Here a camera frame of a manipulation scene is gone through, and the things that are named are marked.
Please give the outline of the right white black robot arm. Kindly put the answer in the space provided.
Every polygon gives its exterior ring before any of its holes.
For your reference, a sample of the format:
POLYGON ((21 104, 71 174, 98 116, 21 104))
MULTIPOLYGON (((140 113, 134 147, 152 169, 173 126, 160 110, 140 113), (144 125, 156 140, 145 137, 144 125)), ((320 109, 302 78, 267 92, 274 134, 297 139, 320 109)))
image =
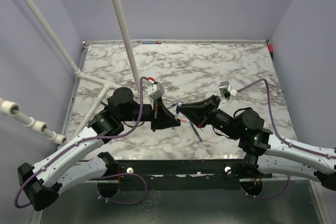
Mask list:
POLYGON ((230 116, 219 109, 220 98, 210 98, 177 106, 197 128, 211 125, 225 137, 238 141, 247 161, 241 164, 246 177, 256 174, 284 174, 307 178, 335 190, 335 150, 277 136, 264 128, 264 119, 252 108, 230 116))

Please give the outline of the white blue pen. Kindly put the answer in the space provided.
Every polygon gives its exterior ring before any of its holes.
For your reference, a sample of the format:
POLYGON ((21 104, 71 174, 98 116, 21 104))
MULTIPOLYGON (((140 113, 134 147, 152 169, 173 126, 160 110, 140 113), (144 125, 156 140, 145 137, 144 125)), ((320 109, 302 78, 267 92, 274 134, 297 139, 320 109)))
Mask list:
POLYGON ((176 104, 176 110, 175 110, 175 116, 174 116, 174 118, 177 120, 179 117, 179 112, 180 112, 180 106, 182 105, 182 102, 178 102, 177 104, 176 104))

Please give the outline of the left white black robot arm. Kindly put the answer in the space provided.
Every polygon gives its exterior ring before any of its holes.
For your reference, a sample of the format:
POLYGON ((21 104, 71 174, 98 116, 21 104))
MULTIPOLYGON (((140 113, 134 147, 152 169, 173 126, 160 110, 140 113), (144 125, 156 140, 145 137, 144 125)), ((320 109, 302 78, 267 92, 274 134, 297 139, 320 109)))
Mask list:
POLYGON ((78 161, 111 140, 129 136, 142 122, 150 122, 151 130, 164 130, 181 125, 181 121, 164 105, 164 89, 158 83, 148 88, 150 103, 134 100, 133 92, 118 88, 108 98, 104 109, 96 114, 77 137, 44 160, 17 169, 20 189, 14 200, 16 208, 32 206, 41 211, 53 204, 61 193, 91 179, 119 180, 124 174, 108 152, 101 152, 85 164, 78 161))

